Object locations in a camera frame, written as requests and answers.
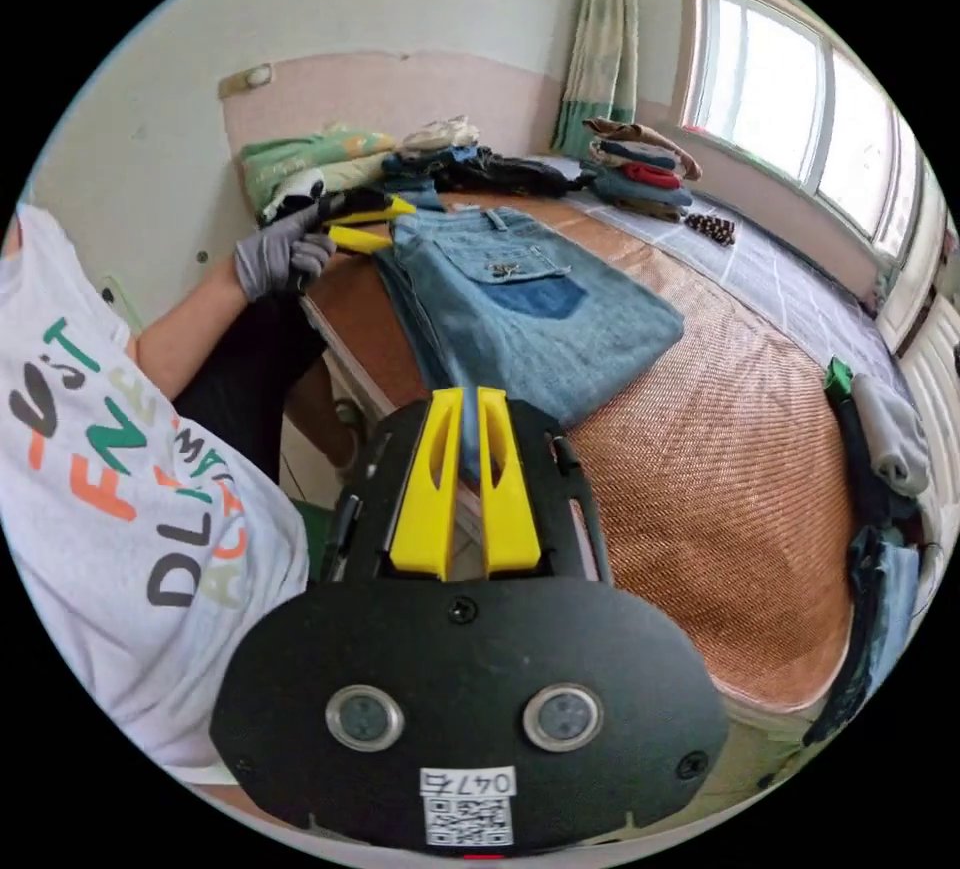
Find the window frame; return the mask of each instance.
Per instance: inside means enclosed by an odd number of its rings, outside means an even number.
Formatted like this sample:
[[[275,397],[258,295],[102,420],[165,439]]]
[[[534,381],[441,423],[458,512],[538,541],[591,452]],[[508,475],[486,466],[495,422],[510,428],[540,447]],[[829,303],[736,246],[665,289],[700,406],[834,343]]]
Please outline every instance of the window frame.
[[[889,231],[890,218],[897,189],[901,185],[901,180],[904,177],[902,131],[899,113],[896,107],[886,95],[883,88],[877,83],[873,75],[863,66],[850,49],[800,3],[793,0],[731,1],[743,7],[741,11],[744,20],[746,19],[747,11],[752,9],[767,18],[775,19],[794,31],[800,32],[817,46],[819,54],[817,113],[811,121],[811,136],[804,156],[801,178],[795,178],[791,174],[776,168],[773,164],[767,164],[763,160],[758,160],[729,139],[708,133],[702,129],[695,131],[693,135],[740,160],[748,161],[751,165],[762,169],[767,174],[801,194],[804,198],[826,210],[837,222],[843,225],[858,242],[865,246],[879,263],[888,265],[902,264],[909,252],[910,240],[920,210],[923,157],[919,146],[915,146],[913,204],[907,222],[907,231],[904,233],[897,253],[891,256],[882,251],[879,246],[882,244],[884,234]],[[715,21],[710,18],[710,10],[711,7],[715,7],[718,2],[719,0],[683,1],[682,24],[684,26],[684,35],[681,38],[680,68],[675,81],[674,97],[671,107],[671,115],[673,118],[670,120],[681,128],[698,125],[697,120],[703,107],[703,100],[706,92],[709,91],[709,76],[712,72],[715,72],[716,58],[712,57],[712,54],[715,52],[714,47],[716,42],[715,38],[711,39],[710,34],[710,26],[711,24],[715,25]],[[741,46],[745,48],[745,44],[746,36],[742,33]],[[891,160],[890,176],[887,181],[886,195],[880,218],[877,226],[872,231],[868,231],[860,226],[849,213],[845,212],[832,199],[820,191],[820,182],[826,169],[827,153],[830,147],[829,134],[833,128],[836,105],[836,82],[833,61],[835,52],[850,62],[871,85],[875,86],[884,96],[888,104],[887,125],[890,129],[893,158]],[[742,85],[744,69],[744,58],[741,57],[738,66],[740,85]],[[732,104],[735,106],[737,104],[736,100],[734,100]],[[907,129],[910,131],[911,138],[915,139],[909,126],[907,126]]]

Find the bed sheet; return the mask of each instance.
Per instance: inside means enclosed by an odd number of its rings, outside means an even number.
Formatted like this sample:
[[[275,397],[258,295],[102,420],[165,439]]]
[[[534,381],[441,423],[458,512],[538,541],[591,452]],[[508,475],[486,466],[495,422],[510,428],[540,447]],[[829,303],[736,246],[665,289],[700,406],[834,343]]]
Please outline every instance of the bed sheet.
[[[536,158],[570,178],[580,172],[580,164],[573,159]],[[589,190],[571,193],[566,201],[682,259],[789,336],[821,368],[839,356],[855,372],[871,373],[912,402],[897,360],[853,295],[749,219],[695,192],[692,195],[690,212],[736,223],[733,246],[721,246],[682,223],[618,209]]]

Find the window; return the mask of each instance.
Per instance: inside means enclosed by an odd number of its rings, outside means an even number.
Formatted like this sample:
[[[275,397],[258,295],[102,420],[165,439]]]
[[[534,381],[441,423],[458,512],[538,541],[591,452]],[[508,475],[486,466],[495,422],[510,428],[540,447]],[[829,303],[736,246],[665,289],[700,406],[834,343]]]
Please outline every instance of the window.
[[[765,0],[701,0],[686,123],[777,169],[897,259],[919,184],[913,133],[825,33]]]

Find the belt loop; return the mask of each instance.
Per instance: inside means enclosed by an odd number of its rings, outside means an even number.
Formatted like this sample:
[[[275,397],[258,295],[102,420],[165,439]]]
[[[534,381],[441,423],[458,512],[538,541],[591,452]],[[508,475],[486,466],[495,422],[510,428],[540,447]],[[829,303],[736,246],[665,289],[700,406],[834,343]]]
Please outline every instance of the belt loop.
[[[510,231],[507,228],[507,224],[503,221],[503,219],[500,218],[500,214],[496,211],[496,209],[486,209],[484,210],[483,214],[490,220],[493,228],[496,229],[497,232]]]

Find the hand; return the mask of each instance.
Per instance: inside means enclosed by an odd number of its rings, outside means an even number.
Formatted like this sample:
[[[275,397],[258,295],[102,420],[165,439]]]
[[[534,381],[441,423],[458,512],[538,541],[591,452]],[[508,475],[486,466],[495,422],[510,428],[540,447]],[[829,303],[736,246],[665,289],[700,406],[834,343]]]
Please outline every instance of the hand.
[[[687,178],[691,182],[696,182],[702,175],[703,170],[700,168],[697,160],[693,156],[684,155],[680,160],[680,165],[683,166],[686,171]]]
[[[250,302],[291,288],[296,270],[311,278],[323,272],[337,247],[320,231],[318,210],[317,204],[301,209],[237,243],[234,266]]]

